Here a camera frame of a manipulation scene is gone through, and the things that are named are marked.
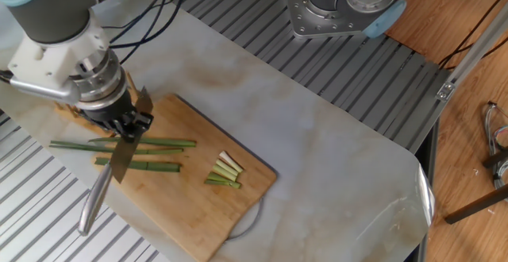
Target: metal handle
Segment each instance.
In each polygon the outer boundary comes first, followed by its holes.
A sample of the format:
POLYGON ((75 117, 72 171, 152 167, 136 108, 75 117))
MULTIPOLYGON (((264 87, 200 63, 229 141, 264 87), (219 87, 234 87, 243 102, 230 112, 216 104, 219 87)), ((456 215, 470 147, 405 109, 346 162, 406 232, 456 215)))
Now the metal handle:
POLYGON ((97 180, 92 187, 85 206, 81 212, 81 218, 79 218, 78 232, 81 236, 87 236, 94 224, 95 217, 97 216, 98 210, 102 206, 102 201, 106 196, 108 186, 111 182, 111 176, 113 172, 111 170, 110 163, 106 164, 99 174, 97 180))

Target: metal bracket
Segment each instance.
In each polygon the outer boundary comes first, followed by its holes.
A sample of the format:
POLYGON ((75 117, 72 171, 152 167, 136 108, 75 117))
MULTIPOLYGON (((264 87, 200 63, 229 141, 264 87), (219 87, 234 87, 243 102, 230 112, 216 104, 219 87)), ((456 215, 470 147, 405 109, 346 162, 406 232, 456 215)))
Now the metal bracket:
POLYGON ((453 91, 455 91, 455 89, 456 89, 455 84, 451 82, 444 83, 443 86, 437 92, 436 99, 442 102, 447 102, 452 97, 453 91))

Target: knife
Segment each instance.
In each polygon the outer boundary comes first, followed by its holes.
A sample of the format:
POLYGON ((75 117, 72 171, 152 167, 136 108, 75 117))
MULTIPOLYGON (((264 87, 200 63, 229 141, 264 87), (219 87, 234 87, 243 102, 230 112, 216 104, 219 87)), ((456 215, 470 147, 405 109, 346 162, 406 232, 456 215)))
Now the knife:
MULTIPOLYGON (((153 109, 152 100, 148 96, 145 88, 140 92, 140 96, 136 102, 136 110, 138 114, 150 114, 153 109)), ((138 120, 140 125, 150 126, 152 123, 151 116, 139 116, 138 120)), ((101 173, 98 175, 97 180, 92 187, 85 206, 79 218, 78 232, 81 236, 87 236, 97 216, 98 210, 101 208, 108 186, 111 182, 111 177, 121 183, 124 179, 127 168, 133 159, 134 152, 140 142, 141 136, 148 129, 138 128, 135 132, 134 139, 126 140, 124 137, 120 139, 113 151, 110 162, 104 166, 101 173)))

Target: black cable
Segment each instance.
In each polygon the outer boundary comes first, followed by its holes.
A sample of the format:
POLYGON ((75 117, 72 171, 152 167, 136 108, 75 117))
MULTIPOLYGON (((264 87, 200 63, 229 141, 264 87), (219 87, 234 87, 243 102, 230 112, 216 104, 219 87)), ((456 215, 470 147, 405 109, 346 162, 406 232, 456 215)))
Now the black cable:
POLYGON ((154 33, 153 35, 151 35, 150 37, 144 39, 144 40, 140 40, 138 42, 134 42, 134 43, 128 43, 128 44, 115 44, 115 45, 111 45, 110 48, 130 48, 130 47, 135 47, 137 44, 146 44, 148 43, 149 41, 157 38, 161 33, 163 33, 167 27, 169 27, 169 25, 175 20, 175 17, 176 17, 176 14, 178 13, 179 9, 180 9, 180 6, 182 5, 183 3, 183 0, 178 0, 178 3, 176 4, 176 7, 175 7, 175 11, 173 12, 173 14, 171 15, 171 17, 169 18, 169 20, 166 22, 166 24, 161 28, 159 29, 156 33, 154 33))
POLYGON ((494 4, 492 4, 492 6, 487 10, 487 12, 483 15, 483 17, 478 21, 478 23, 476 24, 475 28, 473 28, 471 30, 471 32, 469 32, 469 34, 462 40, 462 42, 457 46, 457 48, 455 49, 455 51, 453 51, 451 54, 449 54, 448 56, 446 56, 441 62, 440 62, 440 66, 439 68, 442 69, 445 67, 445 65, 450 61, 450 59, 460 53, 460 52, 463 52, 463 51, 466 51, 468 50, 470 47, 472 47, 472 44, 470 44, 469 46, 467 46, 466 48, 463 48, 462 50, 460 50, 460 47, 462 47, 463 44, 466 43, 466 41, 468 41, 468 39, 472 36, 472 34, 478 29, 478 27, 483 23, 483 21, 485 21, 485 19, 487 18, 487 16, 492 12, 492 10, 501 2, 501 0, 496 0, 494 2, 494 4))
POLYGON ((159 0, 153 0, 150 5, 148 5, 148 7, 146 7, 146 9, 137 17, 135 18, 132 23, 129 24, 129 26, 127 26, 127 28, 125 28, 123 31, 121 31, 118 35, 116 35, 113 39, 110 40, 110 43, 114 43, 116 40, 118 40, 120 37, 122 37, 123 35, 125 35, 130 29, 133 28, 133 26, 135 24, 137 24, 145 15, 146 13, 148 13, 148 11, 150 11, 150 9, 156 4, 156 2, 159 1, 159 0))
MULTIPOLYGON (((146 40, 146 38, 148 37, 148 35, 152 32, 153 30, 153 27, 155 27, 156 23, 157 23, 157 20, 159 20, 159 16, 160 14, 162 13, 162 10, 164 8, 164 4, 165 4, 166 0, 162 0, 162 3, 160 4, 160 7, 159 7, 159 10, 157 11, 157 15, 155 16, 155 18, 153 19, 153 22, 152 24, 150 25, 150 28, 148 28, 148 31, 146 32, 146 34, 143 36, 143 38, 141 40, 146 40)), ((125 56, 125 58, 123 60, 120 61, 120 64, 123 64, 126 60, 129 59, 130 56, 133 55, 134 52, 136 52, 136 50, 141 46, 140 43, 138 43, 132 51, 129 52, 129 54, 127 54, 127 56, 125 56)))
MULTIPOLYGON (((171 2, 173 2, 174 0, 169 0, 168 2, 164 3, 164 5, 167 5, 171 2)), ((152 8, 150 8, 150 10, 154 10, 155 8, 158 8, 158 7, 161 7, 162 4, 157 4, 155 6, 153 6, 152 8)), ((128 25, 131 25, 136 19, 140 18, 140 15, 137 15, 134 19, 132 19, 129 23, 123 25, 123 26, 103 26, 102 28, 103 29, 125 29, 125 27, 127 27, 128 25)))
MULTIPOLYGON (((498 45, 496 45, 495 47, 493 47, 490 51, 486 52, 485 55, 482 56, 482 59, 490 56, 493 52, 497 51, 499 48, 501 48, 504 44, 506 44, 506 42, 508 42, 508 37, 504 40, 502 40, 501 43, 499 43, 498 45)), ((457 66, 453 66, 453 67, 446 67, 445 69, 454 69, 455 67, 457 66)))

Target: chopped green onion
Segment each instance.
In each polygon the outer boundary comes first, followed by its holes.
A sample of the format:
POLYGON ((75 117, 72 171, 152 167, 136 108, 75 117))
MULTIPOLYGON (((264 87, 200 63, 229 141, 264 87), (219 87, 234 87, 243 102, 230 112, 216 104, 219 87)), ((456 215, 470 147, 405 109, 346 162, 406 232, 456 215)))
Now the chopped green onion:
POLYGON ((216 174, 222 175, 223 177, 232 180, 233 182, 237 181, 237 177, 233 175, 232 173, 226 171, 225 169, 221 168, 219 165, 214 165, 212 167, 212 171, 216 174))
MULTIPOLYGON (((107 137, 107 138, 96 138, 89 140, 88 142, 119 142, 120 137, 107 137)), ((153 144, 158 146, 168 147, 196 147, 196 142, 189 140, 176 140, 176 139, 164 139, 164 138, 141 138, 140 144, 153 144)))
POLYGON ((227 152, 225 151, 222 151, 219 156, 221 157, 221 159, 223 159, 226 163, 229 164, 229 166, 233 167, 235 170, 237 170, 239 173, 241 173, 244 169, 240 167, 239 164, 237 164, 237 162, 235 162, 229 155, 227 152))
MULTIPOLYGON (((60 141, 52 141, 52 144, 49 145, 49 148, 63 148, 70 150, 79 150, 79 151, 90 151, 90 152, 113 152, 114 148, 107 148, 101 146, 89 146, 85 144, 75 144, 69 142, 60 142, 60 141)), ((171 148, 171 149, 162 149, 162 150, 152 150, 152 149, 137 149, 134 154, 136 155, 169 155, 183 152, 181 148, 171 148)))
MULTIPOLYGON (((110 161, 108 158, 96 158, 95 164, 104 166, 110 161)), ((129 168, 144 171, 166 171, 180 172, 180 164, 175 163, 157 163, 157 162, 130 162, 129 168)))
POLYGON ((214 180, 211 180, 211 179, 207 179, 205 181, 205 184, 213 184, 213 185, 219 185, 219 186, 230 186, 230 187, 234 187, 236 189, 239 189, 241 187, 240 183, 235 183, 235 182, 232 182, 232 181, 219 182, 219 181, 214 181, 214 180))
POLYGON ((218 175, 214 172, 211 172, 210 174, 208 174, 208 177, 206 179, 214 180, 214 181, 218 181, 218 182, 231 182, 231 180, 229 180, 221 175, 218 175))
POLYGON ((225 169, 226 171, 230 172, 234 176, 238 176, 238 171, 231 168, 230 166, 228 166, 228 164, 222 162, 221 160, 217 159, 217 161, 215 161, 215 164, 217 164, 219 167, 225 169))

